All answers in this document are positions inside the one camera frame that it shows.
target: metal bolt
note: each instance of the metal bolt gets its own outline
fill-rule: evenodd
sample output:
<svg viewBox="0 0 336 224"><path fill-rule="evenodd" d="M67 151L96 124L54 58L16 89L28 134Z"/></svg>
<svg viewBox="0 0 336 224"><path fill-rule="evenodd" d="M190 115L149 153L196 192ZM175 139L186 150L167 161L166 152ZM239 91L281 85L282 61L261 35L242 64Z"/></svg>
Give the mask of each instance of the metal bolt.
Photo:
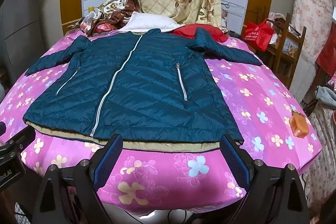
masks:
<svg viewBox="0 0 336 224"><path fill-rule="evenodd" d="M85 159L85 160L81 160L81 162L79 163L81 166L87 166L89 164L89 160Z"/></svg>
<svg viewBox="0 0 336 224"><path fill-rule="evenodd" d="M264 164L264 162L260 159L256 159L254 163L256 164L256 166L262 166Z"/></svg>
<svg viewBox="0 0 336 224"><path fill-rule="evenodd" d="M48 170L49 170L50 172L52 172L52 171L54 171L54 170L56 169L56 167L57 167L56 164L52 164L52 165L49 166Z"/></svg>
<svg viewBox="0 0 336 224"><path fill-rule="evenodd" d="M294 164L288 164L287 167L292 171L295 170Z"/></svg>

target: pink floral bedsheet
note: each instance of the pink floral bedsheet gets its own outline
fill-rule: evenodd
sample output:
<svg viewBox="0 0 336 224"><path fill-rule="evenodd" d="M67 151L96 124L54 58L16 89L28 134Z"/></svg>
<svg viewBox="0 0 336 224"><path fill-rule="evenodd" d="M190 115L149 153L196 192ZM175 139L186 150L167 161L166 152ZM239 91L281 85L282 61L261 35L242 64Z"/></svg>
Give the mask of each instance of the pink floral bedsheet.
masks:
<svg viewBox="0 0 336 224"><path fill-rule="evenodd" d="M46 54L63 50L82 34L75 31L57 42ZM229 38L224 45L248 51L240 40ZM302 172L321 151L313 127L310 134L293 136L289 126L291 110L302 109L266 67L206 60L240 132L243 148L254 159L267 165L284 167L293 163ZM67 64L34 75L21 76L0 104L0 121L7 141L25 124L22 116L30 104L57 80ZM43 175L50 164L76 165L90 158L96 144L63 140L37 132L36 140L21 154L23 162ZM137 215L152 210L183 208L200 213L227 206L244 194L238 187L219 150L206 153L159 153L123 150L107 184L98 191L103 203L110 203Z"/></svg>

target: zipper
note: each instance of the zipper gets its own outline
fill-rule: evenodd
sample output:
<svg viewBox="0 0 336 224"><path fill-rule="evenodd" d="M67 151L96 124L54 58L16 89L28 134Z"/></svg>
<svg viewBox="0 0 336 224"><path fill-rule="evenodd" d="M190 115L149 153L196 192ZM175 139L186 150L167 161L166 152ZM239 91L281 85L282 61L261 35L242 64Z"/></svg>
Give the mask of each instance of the zipper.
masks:
<svg viewBox="0 0 336 224"><path fill-rule="evenodd" d="M120 69L118 69L118 70L114 73L114 75L113 75L113 77L112 77L112 80L111 80L111 83L110 83L110 86L109 86L109 89L108 89L107 92L104 94L104 96L102 97L102 99L101 99L101 101L100 101L100 103L99 103L99 105L98 105L98 110L97 110L97 114L96 114L96 122L95 122L95 124L94 124L94 127L93 127L91 133L90 133L90 137L93 137L93 135L95 134L95 132L96 132L96 130L97 130L97 127L98 127L98 124L99 124L99 119L100 119L101 108L102 108L102 106L103 106L103 103L104 103L106 97L109 95L109 93L110 93L111 90L112 90L112 87L113 87L113 84L114 84L114 81L115 81L115 79L116 79L116 77L117 77L118 72L120 72L120 71L124 68L125 64L126 64L126 63L128 62L128 60L131 58L132 52L135 51L135 49L136 49L137 45L139 44L139 41L140 41L141 38L142 38L142 35L140 36L140 38L139 38L138 41L136 42L134 48L129 52L129 55L128 55L127 59L126 59L125 62L122 64L122 66L120 67Z"/></svg>
<svg viewBox="0 0 336 224"><path fill-rule="evenodd" d="M187 92L185 91L185 88L184 88L184 85L183 85L183 82L182 82L182 77L181 77L181 72L180 72L180 63L176 63L176 68L177 68L178 78L180 80L180 85L181 85L181 88L182 88L182 91L183 91L184 100L187 101L188 100Z"/></svg>
<svg viewBox="0 0 336 224"><path fill-rule="evenodd" d="M57 92L56 92L56 95L59 93L59 91L66 85L66 83L67 82L69 82L75 75L76 75L76 73L78 73L78 71L79 71L79 69L80 69L81 67L79 67L78 69L76 69L76 71L75 71L75 73L63 84L63 85L61 85L61 87L57 90Z"/></svg>

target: orange bread package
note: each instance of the orange bread package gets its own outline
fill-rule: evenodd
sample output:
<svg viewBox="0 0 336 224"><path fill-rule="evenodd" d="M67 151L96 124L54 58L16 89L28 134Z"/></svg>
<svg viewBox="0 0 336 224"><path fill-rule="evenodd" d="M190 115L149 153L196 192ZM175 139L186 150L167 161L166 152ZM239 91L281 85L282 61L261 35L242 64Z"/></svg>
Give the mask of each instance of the orange bread package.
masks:
<svg viewBox="0 0 336 224"><path fill-rule="evenodd" d="M289 119L289 124L295 137L304 138L309 134L305 116L301 113L292 111L292 117Z"/></svg>

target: red shopping bag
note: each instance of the red shopping bag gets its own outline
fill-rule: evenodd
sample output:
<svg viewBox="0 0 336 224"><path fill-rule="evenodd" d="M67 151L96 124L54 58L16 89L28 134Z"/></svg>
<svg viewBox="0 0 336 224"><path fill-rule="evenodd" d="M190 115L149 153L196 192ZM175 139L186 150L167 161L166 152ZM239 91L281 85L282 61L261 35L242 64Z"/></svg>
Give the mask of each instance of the red shopping bag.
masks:
<svg viewBox="0 0 336 224"><path fill-rule="evenodd" d="M248 22L244 34L244 39L247 44L262 52L266 51L274 33L274 30L265 22L266 19L259 25Z"/></svg>

